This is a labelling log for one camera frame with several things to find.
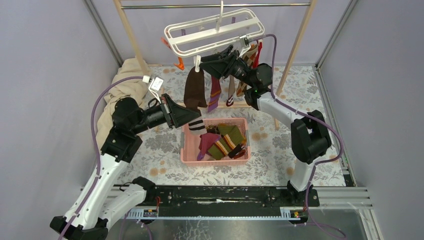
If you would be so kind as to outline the orange beige argyle sock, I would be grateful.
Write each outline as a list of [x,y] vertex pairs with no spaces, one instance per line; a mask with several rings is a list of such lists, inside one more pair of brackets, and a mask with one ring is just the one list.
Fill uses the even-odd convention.
[[[259,45],[251,44],[249,51],[247,51],[243,56],[243,60],[247,63],[250,68],[256,67],[256,58],[258,54]],[[236,88],[236,96],[242,97],[244,95],[244,91],[247,89],[247,84],[239,81],[238,86]]]

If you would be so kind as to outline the dark brown striped sock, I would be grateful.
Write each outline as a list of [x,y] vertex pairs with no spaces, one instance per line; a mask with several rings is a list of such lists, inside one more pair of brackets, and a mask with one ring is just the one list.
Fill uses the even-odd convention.
[[196,71],[196,68],[193,67],[189,71],[185,82],[183,103],[186,108],[199,114],[199,117],[188,123],[190,133],[197,136],[206,134],[207,130],[200,110],[208,106],[205,97],[205,76],[202,69]]

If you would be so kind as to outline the grey maroon striped sock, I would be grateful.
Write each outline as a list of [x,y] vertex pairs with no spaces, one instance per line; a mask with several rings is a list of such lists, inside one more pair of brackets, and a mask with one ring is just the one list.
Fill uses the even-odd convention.
[[226,106],[231,107],[234,104],[234,94],[235,94],[236,86],[235,79],[232,75],[229,76],[229,85],[228,85],[228,95],[226,100]]

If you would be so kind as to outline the green maroon striped sock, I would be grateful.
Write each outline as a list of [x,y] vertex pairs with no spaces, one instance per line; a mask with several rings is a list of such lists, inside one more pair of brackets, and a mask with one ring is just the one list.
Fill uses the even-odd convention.
[[218,141],[214,142],[207,150],[207,153],[215,160],[221,160],[229,155],[229,153],[236,148],[237,144],[234,143],[228,135],[224,135]]

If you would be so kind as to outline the green orange sock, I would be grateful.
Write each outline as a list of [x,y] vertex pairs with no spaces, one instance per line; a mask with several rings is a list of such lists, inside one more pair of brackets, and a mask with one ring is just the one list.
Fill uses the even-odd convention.
[[220,144],[226,149],[234,149],[237,145],[245,141],[245,136],[242,134],[237,125],[218,125],[218,130],[221,135]]

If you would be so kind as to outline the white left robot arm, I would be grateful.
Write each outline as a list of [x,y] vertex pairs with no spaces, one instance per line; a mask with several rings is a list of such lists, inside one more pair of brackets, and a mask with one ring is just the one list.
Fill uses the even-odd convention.
[[131,97],[120,99],[112,115],[113,126],[96,152],[96,166],[75,204],[62,216],[55,216],[50,228],[59,239],[104,240],[112,226],[138,204],[155,200],[155,184],[144,177],[134,179],[115,199],[106,202],[114,182],[131,163],[143,141],[139,137],[162,124],[179,128],[201,117],[162,94],[154,106],[144,110]]

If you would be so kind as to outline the pink plastic basket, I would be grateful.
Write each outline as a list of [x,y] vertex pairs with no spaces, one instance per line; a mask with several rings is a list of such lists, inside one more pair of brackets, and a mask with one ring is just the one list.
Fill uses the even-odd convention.
[[245,165],[249,161],[251,158],[250,136],[248,122],[245,118],[205,118],[203,121],[206,126],[218,124],[237,126],[240,132],[246,138],[246,152],[244,156],[237,159],[232,159],[226,156],[221,160],[215,160],[212,157],[206,155],[204,160],[197,161],[197,156],[200,152],[199,145],[201,138],[197,135],[193,135],[190,132],[188,125],[186,124],[182,127],[181,130],[180,160],[183,164],[187,165],[188,167],[238,166]]

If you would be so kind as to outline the maroon purple striped sock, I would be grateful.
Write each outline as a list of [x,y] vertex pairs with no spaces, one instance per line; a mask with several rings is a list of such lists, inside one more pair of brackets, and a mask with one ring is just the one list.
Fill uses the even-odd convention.
[[207,112],[210,113],[215,110],[219,105],[220,96],[222,93],[220,79],[211,76],[211,89],[209,96],[209,103],[207,106]]

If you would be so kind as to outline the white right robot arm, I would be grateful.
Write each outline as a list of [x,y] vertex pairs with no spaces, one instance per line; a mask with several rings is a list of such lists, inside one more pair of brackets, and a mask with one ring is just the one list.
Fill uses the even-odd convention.
[[309,178],[313,175],[313,165],[332,146],[323,114],[318,110],[305,113],[283,103],[271,90],[273,68],[266,63],[249,66],[232,45],[222,52],[201,57],[199,67],[217,79],[234,77],[247,84],[249,89],[244,93],[247,105],[290,129],[291,149],[296,163],[282,198],[293,206],[301,205],[312,189]]

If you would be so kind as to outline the brown yellow argyle sock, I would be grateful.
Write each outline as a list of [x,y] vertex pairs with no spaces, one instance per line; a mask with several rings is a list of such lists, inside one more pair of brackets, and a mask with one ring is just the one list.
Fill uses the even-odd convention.
[[[209,127],[207,129],[208,133],[213,133],[213,134],[218,134],[221,135],[219,130],[218,130],[218,125],[213,125],[212,127]],[[232,150],[227,156],[225,157],[229,157],[230,159],[235,159],[237,155],[239,155],[245,148],[245,143],[247,142],[246,138],[245,141],[239,145],[236,146],[236,148],[234,150]]]

